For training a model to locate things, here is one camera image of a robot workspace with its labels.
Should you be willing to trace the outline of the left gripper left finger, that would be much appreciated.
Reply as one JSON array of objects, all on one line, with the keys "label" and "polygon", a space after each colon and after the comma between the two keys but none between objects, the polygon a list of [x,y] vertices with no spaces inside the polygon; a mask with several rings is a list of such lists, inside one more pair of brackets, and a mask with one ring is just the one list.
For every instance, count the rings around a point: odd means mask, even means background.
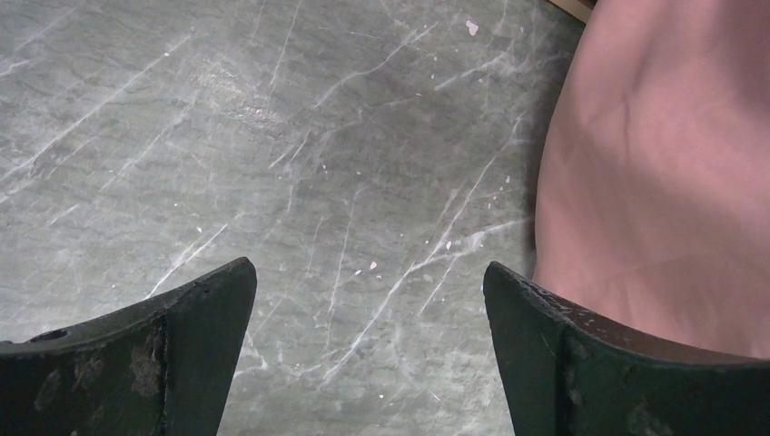
[{"label": "left gripper left finger", "polygon": [[241,257],[104,316],[1,344],[4,435],[213,435],[252,314]]}]

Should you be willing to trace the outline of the pink shorts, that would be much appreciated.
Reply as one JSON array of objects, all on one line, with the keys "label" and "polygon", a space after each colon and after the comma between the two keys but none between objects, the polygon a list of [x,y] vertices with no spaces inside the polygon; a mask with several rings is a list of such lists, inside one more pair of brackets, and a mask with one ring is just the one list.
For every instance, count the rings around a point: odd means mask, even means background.
[{"label": "pink shorts", "polygon": [[600,1],[539,169],[536,283],[670,341],[769,354],[769,4]]}]

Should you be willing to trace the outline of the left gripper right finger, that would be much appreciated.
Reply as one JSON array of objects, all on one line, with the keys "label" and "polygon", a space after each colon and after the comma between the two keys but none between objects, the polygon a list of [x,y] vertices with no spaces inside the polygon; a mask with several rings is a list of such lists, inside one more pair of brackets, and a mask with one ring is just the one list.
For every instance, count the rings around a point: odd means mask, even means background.
[{"label": "left gripper right finger", "polygon": [[518,435],[766,435],[769,363],[615,322],[501,263],[483,294]]}]

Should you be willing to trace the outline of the wooden clothes rack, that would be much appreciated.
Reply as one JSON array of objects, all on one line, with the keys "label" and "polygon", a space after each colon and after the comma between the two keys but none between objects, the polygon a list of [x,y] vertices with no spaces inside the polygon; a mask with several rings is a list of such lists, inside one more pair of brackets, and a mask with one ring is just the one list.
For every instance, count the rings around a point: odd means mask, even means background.
[{"label": "wooden clothes rack", "polygon": [[597,0],[548,0],[552,5],[558,7],[567,14],[575,17],[578,21],[586,24]]}]

